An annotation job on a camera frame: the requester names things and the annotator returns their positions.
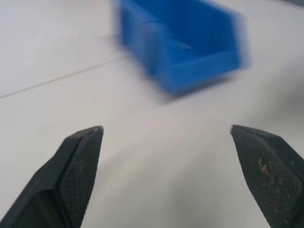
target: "blue storage bin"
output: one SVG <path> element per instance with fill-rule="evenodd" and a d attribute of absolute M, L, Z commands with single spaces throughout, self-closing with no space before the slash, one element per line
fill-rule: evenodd
<path fill-rule="evenodd" d="M 199 0 L 120 0 L 121 41 L 168 92 L 241 67 L 237 14 Z"/>

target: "white floor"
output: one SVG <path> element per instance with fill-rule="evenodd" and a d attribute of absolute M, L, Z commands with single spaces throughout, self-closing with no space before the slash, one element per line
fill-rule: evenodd
<path fill-rule="evenodd" d="M 250 68 L 173 99 L 114 45 L 109 0 L 0 3 L 0 218 L 62 140 L 103 125 L 84 228 L 266 228 L 231 124 L 304 156 L 304 9 L 220 0 L 247 20 Z"/>

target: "thin line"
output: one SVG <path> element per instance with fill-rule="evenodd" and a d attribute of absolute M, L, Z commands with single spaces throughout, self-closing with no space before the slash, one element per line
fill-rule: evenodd
<path fill-rule="evenodd" d="M 16 95 L 16 94 L 19 94 L 19 93 L 22 93 L 22 92 L 26 92 L 28 90 L 35 89 L 35 88 L 38 88 L 38 87 L 41 87 L 41 86 L 45 86 L 47 84 L 51 84 L 53 82 L 60 81 L 60 80 L 63 80 L 63 79 L 69 78 L 69 77 L 73 77 L 75 75 L 79 75 L 81 73 L 84 73 L 84 72 L 87 72 L 87 71 L 90 71 L 90 70 L 94 70 L 94 69 L 99 68 L 99 67 L 103 67 L 104 65 L 108 65 L 108 64 L 110 64 L 112 62 L 115 62 L 117 60 L 118 59 L 111 60 L 111 61 L 99 64 L 99 65 L 96 65 L 96 66 L 92 66 L 92 67 L 89 67 L 89 68 L 86 68 L 86 69 L 83 69 L 83 70 L 80 70 L 80 71 L 77 71 L 77 72 L 74 72 L 74 73 L 71 73 L 71 74 L 68 74 L 68 75 L 56 78 L 56 79 L 53 79 L 53 80 L 50 80 L 50 81 L 47 81 L 47 82 L 40 83 L 38 85 L 34 85 L 34 86 L 31 86 L 31 87 L 28 87 L 28 88 L 25 88 L 25 89 L 21 89 L 21 90 L 18 90 L 16 92 L 13 92 L 13 93 L 0 96 L 0 99 L 6 98 L 6 97 L 9 97 L 9 96 L 13 96 L 13 95 Z"/>

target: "blue plastic bin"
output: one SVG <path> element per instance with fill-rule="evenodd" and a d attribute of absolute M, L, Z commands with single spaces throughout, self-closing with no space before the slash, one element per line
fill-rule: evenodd
<path fill-rule="evenodd" d="M 199 0 L 120 0 L 121 41 L 168 92 L 241 67 L 237 14 Z"/>

